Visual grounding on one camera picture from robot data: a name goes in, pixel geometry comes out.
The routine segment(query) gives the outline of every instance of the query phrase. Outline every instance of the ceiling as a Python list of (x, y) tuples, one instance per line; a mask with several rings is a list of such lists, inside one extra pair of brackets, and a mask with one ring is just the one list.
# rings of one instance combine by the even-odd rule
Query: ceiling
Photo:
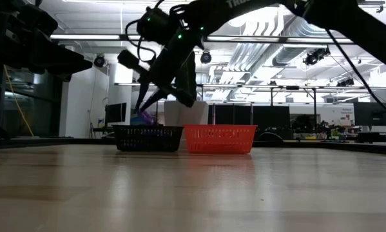
[[(143, 0), (136, 0), (137, 3), (141, 3)], [(145, 7), (149, 4), (98, 4), (98, 3), (74, 3), (65, 2), (63, 0), (43, 0), (41, 8), (46, 10), (51, 16), (53, 16), (59, 22), (59, 29), (56, 31), (58, 34), (121, 34), (122, 29), (130, 21), (140, 18), (145, 12)], [(185, 1), (174, 1), (171, 3), (185, 3)], [(170, 5), (165, 5), (163, 10), (169, 9)], [(378, 6), (366, 7), (365, 10), (381, 20), (386, 24), (386, 7), (380, 14), (376, 14)], [(285, 9), (283, 11), (283, 19), (285, 29), (293, 20), (293, 15)], [(214, 35), (242, 35), (246, 32), (246, 24), (233, 27), (230, 24), (225, 24), (220, 30), (214, 33)], [(130, 34), (135, 34), (135, 28), (131, 27)], [(107, 57), (115, 59), (116, 55), (124, 48), (127, 47), (131, 52), (135, 52), (135, 48), (127, 42), (81, 42), (74, 43), (78, 52), (87, 53), (89, 56), (96, 53), (109, 54)], [(161, 47), (155, 43), (143, 44), (147, 47), (153, 48), (157, 52)], [(213, 57), (211, 64), (201, 64), (199, 50), (196, 51), (196, 64), (197, 72), (209, 74), (210, 68), (216, 65), (225, 66), (231, 60), (232, 56), (238, 47), (237, 43), (206, 43), (206, 49), (208, 49)], [(354, 59), (359, 71), (363, 73), (363, 76), (369, 76), (369, 70), (377, 68), (382, 63), (373, 58), (370, 54), (362, 50), (358, 46), (344, 46), (343, 47), (349, 57)], [(302, 58), (305, 57), (306, 51), (294, 58), (286, 67), (280, 72), (271, 77), (273, 80), (277, 80), (279, 75), (281, 82), (288, 82), (291, 84), (312, 84), (323, 83), (335, 85), (338, 80), (338, 76), (346, 74), (347, 71), (351, 71), (351, 68), (342, 57), (341, 53), (335, 46), (329, 47), (332, 57), (326, 57), (325, 60), (319, 62), (317, 65), (310, 67), (306, 71), (306, 67), (302, 64)], [(142, 56), (145, 58), (151, 57), (148, 52), (143, 52)]]

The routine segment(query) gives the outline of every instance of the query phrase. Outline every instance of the computer monitor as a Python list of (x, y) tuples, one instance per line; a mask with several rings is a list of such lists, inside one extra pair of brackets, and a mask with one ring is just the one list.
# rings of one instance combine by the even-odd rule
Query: computer monitor
[(290, 126), (290, 108), (288, 106), (254, 106), (253, 124), (258, 125), (260, 130)]
[(386, 126), (386, 110), (377, 102), (354, 102), (357, 126)]
[(127, 103), (112, 104), (105, 107), (105, 125), (119, 124), (126, 121)]

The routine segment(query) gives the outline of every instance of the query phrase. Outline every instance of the orange basket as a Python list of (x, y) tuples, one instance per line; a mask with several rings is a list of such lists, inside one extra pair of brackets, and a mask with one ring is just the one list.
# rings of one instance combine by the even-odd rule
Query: orange basket
[(189, 153), (247, 154), (257, 126), (184, 125)]

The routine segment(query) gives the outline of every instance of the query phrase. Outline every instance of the security camera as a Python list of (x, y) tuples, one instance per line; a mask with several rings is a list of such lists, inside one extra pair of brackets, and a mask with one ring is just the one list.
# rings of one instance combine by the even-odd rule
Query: security camera
[(209, 51), (204, 51), (201, 55), (201, 63), (202, 64), (208, 64), (211, 62), (211, 55)]
[(108, 61), (105, 60), (104, 54), (98, 54), (94, 60), (94, 65), (98, 68), (104, 68), (108, 65)]

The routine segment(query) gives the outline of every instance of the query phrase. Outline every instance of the yellow cable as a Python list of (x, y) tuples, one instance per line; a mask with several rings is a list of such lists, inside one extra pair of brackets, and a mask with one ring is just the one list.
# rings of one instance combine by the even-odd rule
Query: yellow cable
[(10, 88), (11, 88), (12, 94), (14, 95), (15, 103), (17, 104), (19, 113), (21, 114), (22, 118), (24, 119), (24, 122), (25, 122), (25, 124), (26, 124), (26, 127), (28, 127), (28, 130), (30, 131), (31, 136), (33, 137), (33, 136), (34, 136), (34, 133), (32, 133), (31, 127), (30, 127), (30, 125), (28, 124), (28, 122), (26, 121), (25, 116), (24, 116), (24, 113), (23, 113), (23, 111), (21, 110), (21, 107), (19, 107), (18, 100), (17, 100), (17, 96), (15, 96), (14, 89), (12, 88), (12, 82), (11, 82), (10, 76), (8, 75), (8, 70), (6, 69), (6, 66), (5, 66), (5, 65), (4, 65), (4, 70), (5, 70), (6, 78), (8, 79), (8, 82), (10, 83)]

